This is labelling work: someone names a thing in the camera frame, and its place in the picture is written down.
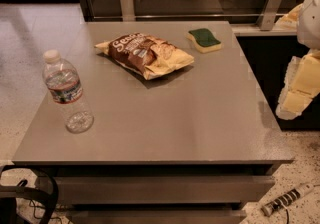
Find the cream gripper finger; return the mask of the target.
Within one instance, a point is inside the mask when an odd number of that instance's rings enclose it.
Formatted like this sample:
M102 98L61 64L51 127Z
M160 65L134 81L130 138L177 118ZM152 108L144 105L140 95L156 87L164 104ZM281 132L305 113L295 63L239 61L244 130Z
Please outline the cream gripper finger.
M297 27L298 17L302 5L299 4L290 10L287 14L277 20L275 25L283 29L295 29Z
M302 58L293 56L289 62L276 115L283 120L295 119L319 93L320 51L310 49Z

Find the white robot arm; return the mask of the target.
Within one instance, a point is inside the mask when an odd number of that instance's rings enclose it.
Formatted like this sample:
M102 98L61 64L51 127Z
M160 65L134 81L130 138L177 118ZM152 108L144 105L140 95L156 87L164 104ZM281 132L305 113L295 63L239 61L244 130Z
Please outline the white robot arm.
M300 116L320 93L320 0L304 0L297 17L297 40L309 48L293 56L284 78L276 115L283 120Z

